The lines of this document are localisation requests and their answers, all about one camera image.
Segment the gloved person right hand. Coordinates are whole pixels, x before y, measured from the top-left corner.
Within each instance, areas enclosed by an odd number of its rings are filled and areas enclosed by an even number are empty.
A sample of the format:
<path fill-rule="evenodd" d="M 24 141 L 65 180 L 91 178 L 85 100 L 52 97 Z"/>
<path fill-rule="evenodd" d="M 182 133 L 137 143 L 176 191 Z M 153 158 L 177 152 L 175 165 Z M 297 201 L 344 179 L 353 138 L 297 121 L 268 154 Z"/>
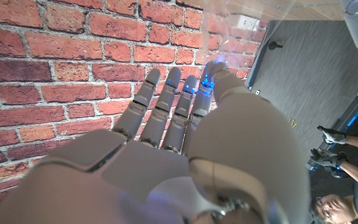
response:
<path fill-rule="evenodd" d="M 348 158 L 344 152 L 335 154 L 327 150 L 319 151 L 317 149 L 311 149 L 310 152 L 310 159 L 323 167 L 339 170 L 343 162 L 348 162 Z"/>

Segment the gloved person left hand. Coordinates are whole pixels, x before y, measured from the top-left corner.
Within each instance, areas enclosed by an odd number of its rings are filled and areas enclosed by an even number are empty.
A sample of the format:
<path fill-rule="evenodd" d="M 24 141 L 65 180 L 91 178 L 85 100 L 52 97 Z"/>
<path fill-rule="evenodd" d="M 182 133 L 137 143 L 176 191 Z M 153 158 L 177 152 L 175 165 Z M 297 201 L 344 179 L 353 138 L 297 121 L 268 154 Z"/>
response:
<path fill-rule="evenodd" d="M 346 144 L 347 136 L 339 131 L 334 129 L 324 128 L 322 126 L 318 126 L 317 129 L 322 132 L 323 139 L 327 144 Z"/>

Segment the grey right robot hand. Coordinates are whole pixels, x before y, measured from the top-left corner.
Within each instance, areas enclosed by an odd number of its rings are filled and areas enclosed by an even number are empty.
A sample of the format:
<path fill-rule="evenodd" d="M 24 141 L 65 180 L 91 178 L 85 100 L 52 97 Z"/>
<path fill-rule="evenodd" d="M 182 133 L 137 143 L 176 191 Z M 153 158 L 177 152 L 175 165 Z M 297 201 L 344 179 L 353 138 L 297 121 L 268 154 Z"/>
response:
<path fill-rule="evenodd" d="M 0 205 L 0 223 L 306 223 L 310 184 L 287 118 L 224 63 L 201 81 L 171 69 L 148 120 L 152 70 L 113 129 L 40 160 Z"/>

